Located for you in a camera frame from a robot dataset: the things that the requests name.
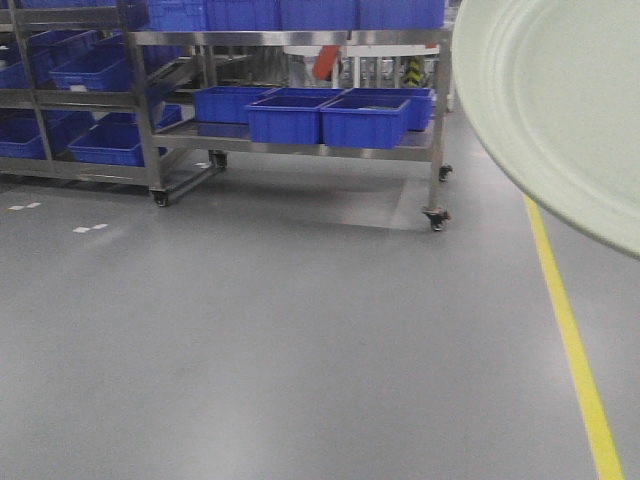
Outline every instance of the yellow and black hazard stripe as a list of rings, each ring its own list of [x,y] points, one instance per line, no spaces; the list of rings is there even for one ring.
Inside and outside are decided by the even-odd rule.
[[[424,57],[411,57],[402,82],[405,87],[418,88],[424,85]]]

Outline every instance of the blue bin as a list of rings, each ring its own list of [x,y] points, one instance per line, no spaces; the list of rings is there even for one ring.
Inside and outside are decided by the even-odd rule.
[[[206,0],[147,0],[152,30],[209,30]]]
[[[322,108],[324,143],[332,147],[394,148],[407,130],[410,100],[342,97]]]
[[[441,28],[445,3],[446,0],[360,0],[360,29]]]
[[[48,48],[56,66],[88,53],[98,41],[98,32],[89,30],[52,30],[39,33],[29,39],[29,46],[37,49]]]
[[[98,51],[111,49],[123,57],[126,56],[122,34],[112,35],[104,40],[100,40],[96,43],[95,48]],[[142,47],[142,51],[144,55],[144,66],[147,72],[151,73],[178,58],[182,53],[182,47],[171,45],[146,46]]]
[[[280,0],[283,30],[356,30],[358,0]]]
[[[22,0],[23,8],[109,7],[115,4],[116,0]]]
[[[61,89],[84,85],[87,90],[122,92],[129,90],[131,79],[127,60],[120,52],[105,50],[89,53],[51,70],[51,78]]]
[[[69,150],[79,162],[144,166],[140,134],[135,125],[98,125],[69,145]]]
[[[268,97],[247,105],[251,140],[315,144],[322,141],[320,109],[327,98]]]
[[[166,105],[162,112],[162,119],[156,123],[156,128],[165,128],[174,123],[178,123],[180,120],[182,120],[182,108],[180,108],[180,105]],[[98,120],[98,123],[100,125],[105,123],[136,125],[137,120],[135,113],[112,112]]]
[[[18,116],[0,123],[0,155],[16,158],[44,159],[44,144],[33,111],[21,111]],[[94,123],[91,112],[45,112],[47,133],[54,155]]]
[[[208,0],[210,30],[280,30],[280,0]]]
[[[12,43],[6,50],[0,50],[0,60],[7,62],[7,67],[0,71],[0,88],[28,88],[18,45]],[[30,49],[29,62],[36,77],[36,85],[50,80],[49,70],[55,65],[49,49]]]
[[[38,122],[31,118],[13,118],[0,123],[0,156],[45,158]]]
[[[274,88],[266,92],[262,97],[322,97],[333,98],[344,93],[341,88]]]
[[[401,97],[411,100],[408,129],[422,131],[427,128],[433,113],[433,90],[429,88],[353,88],[345,97]]]
[[[270,91],[263,87],[210,87],[193,94],[196,120],[200,122],[249,123],[245,105]]]

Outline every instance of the yellow floor line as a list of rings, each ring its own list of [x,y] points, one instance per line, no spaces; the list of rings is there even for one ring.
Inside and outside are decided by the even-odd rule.
[[[525,198],[525,201],[538,247],[540,263],[547,281],[549,295],[551,296],[578,394],[578,403],[580,404],[582,418],[589,437],[589,443],[591,444],[591,452],[598,478],[599,480],[624,480],[620,458],[611,435],[607,416],[591,373],[591,367],[589,367],[589,360],[580,338],[578,325],[571,310],[571,304],[549,242],[540,209],[530,198]]]

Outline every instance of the stacked blue crate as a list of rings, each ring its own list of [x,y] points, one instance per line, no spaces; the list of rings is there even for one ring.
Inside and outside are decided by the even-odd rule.
[[[280,0],[208,0],[210,30],[280,30]]]

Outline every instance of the blurry white object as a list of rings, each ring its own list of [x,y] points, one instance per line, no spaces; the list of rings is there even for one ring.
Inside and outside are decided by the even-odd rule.
[[[640,257],[638,0],[465,0],[453,39],[464,109],[509,177]]]

